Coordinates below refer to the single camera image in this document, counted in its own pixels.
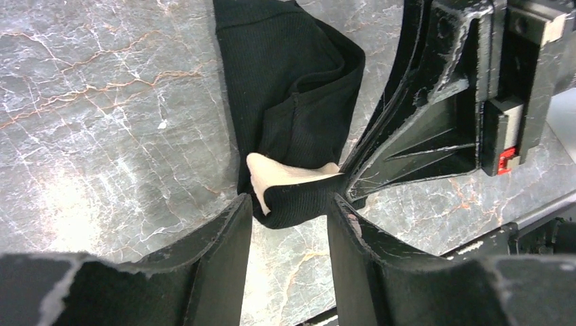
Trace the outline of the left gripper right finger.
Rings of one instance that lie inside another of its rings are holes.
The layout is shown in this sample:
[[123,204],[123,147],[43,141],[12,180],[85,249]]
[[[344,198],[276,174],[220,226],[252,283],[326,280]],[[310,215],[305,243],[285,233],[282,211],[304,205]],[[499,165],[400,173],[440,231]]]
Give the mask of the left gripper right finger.
[[327,233],[340,325],[432,325],[434,256],[363,218],[341,196],[329,204]]

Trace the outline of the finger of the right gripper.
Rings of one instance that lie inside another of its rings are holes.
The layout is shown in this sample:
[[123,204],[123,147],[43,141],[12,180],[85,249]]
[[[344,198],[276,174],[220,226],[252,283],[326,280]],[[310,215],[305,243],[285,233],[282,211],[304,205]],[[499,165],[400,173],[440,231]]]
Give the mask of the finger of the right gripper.
[[413,71],[413,63],[421,56],[427,34],[430,1],[404,1],[398,48],[388,82],[358,143],[353,147],[342,170],[354,173],[371,155],[371,142],[385,132],[382,130],[393,114],[393,105],[406,90],[406,80]]

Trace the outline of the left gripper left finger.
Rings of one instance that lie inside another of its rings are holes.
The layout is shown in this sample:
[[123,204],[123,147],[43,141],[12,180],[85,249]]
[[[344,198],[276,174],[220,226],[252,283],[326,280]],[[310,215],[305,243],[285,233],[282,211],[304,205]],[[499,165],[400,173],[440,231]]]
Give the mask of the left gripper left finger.
[[148,278],[168,279],[162,296],[174,321],[159,325],[238,325],[252,232],[252,200],[236,197],[218,216],[136,262]]

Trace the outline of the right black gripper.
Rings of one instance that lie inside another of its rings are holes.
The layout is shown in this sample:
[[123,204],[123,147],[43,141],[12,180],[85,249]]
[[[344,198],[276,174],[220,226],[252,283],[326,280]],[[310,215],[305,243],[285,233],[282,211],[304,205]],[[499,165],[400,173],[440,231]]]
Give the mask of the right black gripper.
[[552,97],[575,87],[574,1],[430,2],[407,88],[347,173],[351,202],[479,165],[510,172],[540,143]]

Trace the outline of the black underwear beige waistband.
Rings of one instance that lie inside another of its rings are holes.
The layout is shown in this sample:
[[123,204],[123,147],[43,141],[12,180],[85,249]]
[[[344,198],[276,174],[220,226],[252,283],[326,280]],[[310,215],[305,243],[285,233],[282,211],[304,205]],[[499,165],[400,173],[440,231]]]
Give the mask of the black underwear beige waistband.
[[346,175],[338,163],[364,51],[295,1],[215,1],[215,32],[240,154],[239,193],[283,229],[324,215]]

